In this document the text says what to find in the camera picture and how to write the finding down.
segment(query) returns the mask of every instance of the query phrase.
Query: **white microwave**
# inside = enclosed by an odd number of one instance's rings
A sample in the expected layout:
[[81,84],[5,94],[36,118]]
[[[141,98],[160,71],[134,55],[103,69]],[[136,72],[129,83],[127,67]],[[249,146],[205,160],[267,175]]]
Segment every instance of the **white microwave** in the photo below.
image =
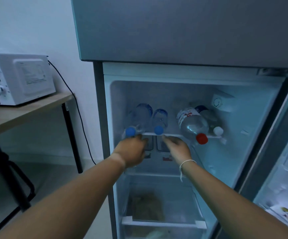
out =
[[54,92],[46,55],[0,53],[0,105],[19,105]]

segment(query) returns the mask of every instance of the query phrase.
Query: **floor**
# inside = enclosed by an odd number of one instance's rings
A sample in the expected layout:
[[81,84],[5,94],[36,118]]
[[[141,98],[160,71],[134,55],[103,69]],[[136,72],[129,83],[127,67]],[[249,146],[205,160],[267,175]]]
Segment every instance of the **floor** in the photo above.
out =
[[[48,194],[52,193],[62,185],[78,176],[76,167],[71,165],[54,165],[26,162],[17,162],[17,165],[35,185],[37,195],[31,201],[31,205],[34,205],[43,197],[47,196]],[[29,194],[29,189],[23,183],[23,181],[19,179],[19,182],[24,188],[26,194]],[[4,184],[4,181],[0,177],[0,222],[16,207],[16,203],[8,191],[8,188]],[[107,199],[85,236],[85,239],[91,238],[112,238],[110,213]]]

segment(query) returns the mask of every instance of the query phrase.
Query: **container lid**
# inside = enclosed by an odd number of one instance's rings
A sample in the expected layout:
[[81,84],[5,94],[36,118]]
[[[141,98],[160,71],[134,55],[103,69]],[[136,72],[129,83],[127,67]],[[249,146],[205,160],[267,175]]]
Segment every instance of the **container lid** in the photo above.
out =
[[135,128],[133,128],[133,127],[128,127],[128,128],[126,128],[126,130],[125,130],[125,135],[126,135],[126,137],[134,137],[135,136],[135,133],[136,133],[136,130],[135,130]]
[[224,133],[224,130],[221,127],[217,126],[214,128],[214,134],[215,135],[221,136],[223,133]]
[[162,135],[164,132],[164,128],[162,126],[156,126],[154,127],[154,132],[156,135]]
[[199,133],[196,136],[196,140],[199,144],[203,145],[203,144],[206,144],[208,142],[208,137],[204,133]]

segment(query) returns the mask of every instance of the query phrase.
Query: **black cable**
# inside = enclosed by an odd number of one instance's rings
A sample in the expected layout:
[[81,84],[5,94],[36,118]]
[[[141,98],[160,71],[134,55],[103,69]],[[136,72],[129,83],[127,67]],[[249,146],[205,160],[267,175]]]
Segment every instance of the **black cable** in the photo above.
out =
[[65,82],[64,78],[62,77],[62,75],[60,74],[60,72],[58,71],[58,69],[57,69],[49,60],[48,60],[48,62],[52,65],[52,67],[56,70],[56,72],[58,72],[59,76],[61,77],[61,79],[62,79],[63,82],[65,83],[66,87],[70,90],[70,92],[72,93],[72,95],[73,95],[73,97],[74,97],[74,100],[75,100],[75,103],[76,103],[76,107],[78,108],[78,113],[79,113],[79,116],[80,116],[80,120],[81,120],[81,124],[82,124],[82,130],[83,130],[83,134],[84,134],[84,137],[85,137],[85,140],[86,140],[86,144],[88,145],[88,149],[89,149],[89,153],[90,153],[91,159],[92,159],[93,163],[96,165],[96,163],[94,162],[93,157],[92,157],[92,155],[91,155],[89,142],[88,142],[88,139],[86,138],[86,134],[85,134],[84,126],[83,126],[83,121],[82,121],[82,116],[81,116],[81,113],[80,113],[78,101],[76,100],[75,94],[72,92],[72,90],[70,89],[70,87],[67,85],[67,83]]

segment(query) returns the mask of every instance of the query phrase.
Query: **white bottle cap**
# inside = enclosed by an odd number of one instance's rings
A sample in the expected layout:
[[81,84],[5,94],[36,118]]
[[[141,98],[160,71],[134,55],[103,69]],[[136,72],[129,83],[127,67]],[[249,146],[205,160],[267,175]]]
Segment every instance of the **white bottle cap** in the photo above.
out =
[[221,127],[217,126],[214,128],[214,134],[216,136],[221,136],[223,133],[224,133],[224,130]]

